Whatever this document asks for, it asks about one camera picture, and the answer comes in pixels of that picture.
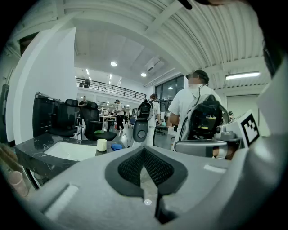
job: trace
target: white shirt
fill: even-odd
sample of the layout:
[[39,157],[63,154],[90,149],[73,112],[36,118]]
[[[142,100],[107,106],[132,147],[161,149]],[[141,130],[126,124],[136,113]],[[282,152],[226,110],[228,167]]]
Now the white shirt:
[[[201,84],[192,84],[189,88],[185,88],[183,90],[180,90],[176,96],[174,97],[171,105],[169,106],[168,110],[171,113],[174,113],[175,115],[180,116],[178,128],[177,128],[177,134],[175,137],[175,142],[179,140],[179,135],[182,129],[182,124],[187,117],[187,112],[189,110],[189,106],[192,101],[194,101],[196,98],[199,97],[199,87]],[[220,97],[215,93],[215,91],[208,86],[202,86],[200,88],[200,94],[201,96],[205,94],[212,94],[215,96],[215,99],[219,101],[220,104],[222,104]]]
[[[124,109],[124,108],[125,108],[125,107],[124,107],[124,105],[123,105],[122,103],[120,103],[120,104],[118,105],[118,110],[122,110],[122,109]],[[124,111],[118,112],[117,115],[118,115],[118,116],[124,115]]]
[[153,116],[148,120],[149,122],[149,127],[156,127],[156,115],[160,114],[160,106],[157,101],[152,102],[153,105]]

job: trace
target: white cup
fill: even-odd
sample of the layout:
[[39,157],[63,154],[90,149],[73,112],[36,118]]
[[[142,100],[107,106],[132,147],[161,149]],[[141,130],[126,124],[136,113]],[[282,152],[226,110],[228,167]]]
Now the white cup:
[[8,176],[8,181],[20,196],[27,196],[29,191],[23,180],[22,173],[18,171],[11,172]]
[[100,152],[104,152],[107,150],[107,140],[106,139],[99,139],[97,141],[97,150]]

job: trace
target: ceiling light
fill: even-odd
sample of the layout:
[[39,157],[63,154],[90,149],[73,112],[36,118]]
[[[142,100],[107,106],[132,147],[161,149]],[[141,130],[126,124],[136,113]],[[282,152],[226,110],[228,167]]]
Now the ceiling light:
[[243,78],[243,77],[257,77],[260,75],[260,72],[249,72],[249,73],[241,73],[241,74],[229,74],[226,76],[226,80]]

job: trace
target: table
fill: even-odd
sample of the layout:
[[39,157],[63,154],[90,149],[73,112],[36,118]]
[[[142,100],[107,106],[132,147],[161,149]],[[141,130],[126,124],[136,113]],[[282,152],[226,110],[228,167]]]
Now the table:
[[[38,188],[39,186],[35,182],[32,172],[35,172],[48,179],[52,179],[78,162],[71,159],[61,158],[60,156],[55,157],[45,153],[49,148],[58,142],[67,142],[85,146],[97,146],[97,141],[82,140],[79,142],[77,139],[61,137],[49,133],[42,134],[38,137],[16,145],[15,153],[18,161],[23,166],[29,180],[35,188]],[[113,152],[111,145],[114,143],[121,144],[122,147],[125,148],[122,142],[107,142],[107,150],[104,152],[96,151],[95,156]]]
[[108,122],[107,131],[109,132],[109,129],[110,129],[109,121],[116,121],[116,117],[114,117],[114,116],[99,116],[99,117],[103,118],[102,130],[104,130],[104,122],[106,119],[106,121]]

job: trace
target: green object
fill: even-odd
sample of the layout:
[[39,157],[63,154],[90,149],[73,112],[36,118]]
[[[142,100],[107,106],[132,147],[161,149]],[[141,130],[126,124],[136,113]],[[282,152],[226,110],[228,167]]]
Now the green object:
[[103,134],[104,131],[102,131],[102,130],[97,130],[97,131],[95,131],[94,133],[95,133],[95,134],[99,134],[99,133]]

